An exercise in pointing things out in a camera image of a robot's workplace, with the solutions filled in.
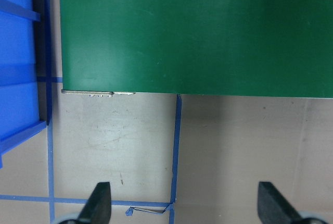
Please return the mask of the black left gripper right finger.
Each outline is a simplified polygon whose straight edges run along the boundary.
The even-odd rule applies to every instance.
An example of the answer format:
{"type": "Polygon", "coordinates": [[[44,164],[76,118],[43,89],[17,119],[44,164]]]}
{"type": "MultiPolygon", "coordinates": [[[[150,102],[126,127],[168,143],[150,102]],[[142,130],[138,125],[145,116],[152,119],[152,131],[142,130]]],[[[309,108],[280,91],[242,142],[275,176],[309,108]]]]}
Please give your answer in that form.
{"type": "Polygon", "coordinates": [[[261,223],[297,223],[303,218],[271,182],[258,184],[257,212],[261,223]]]}

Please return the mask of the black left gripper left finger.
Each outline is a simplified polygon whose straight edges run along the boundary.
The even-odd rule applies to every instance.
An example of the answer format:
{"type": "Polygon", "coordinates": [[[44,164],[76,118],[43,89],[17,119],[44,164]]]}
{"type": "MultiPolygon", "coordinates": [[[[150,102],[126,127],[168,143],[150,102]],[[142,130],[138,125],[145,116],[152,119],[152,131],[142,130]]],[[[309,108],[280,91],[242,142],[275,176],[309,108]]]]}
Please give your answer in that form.
{"type": "Polygon", "coordinates": [[[109,223],[111,219],[111,191],[109,182],[96,184],[81,210],[78,223],[109,223]]]}

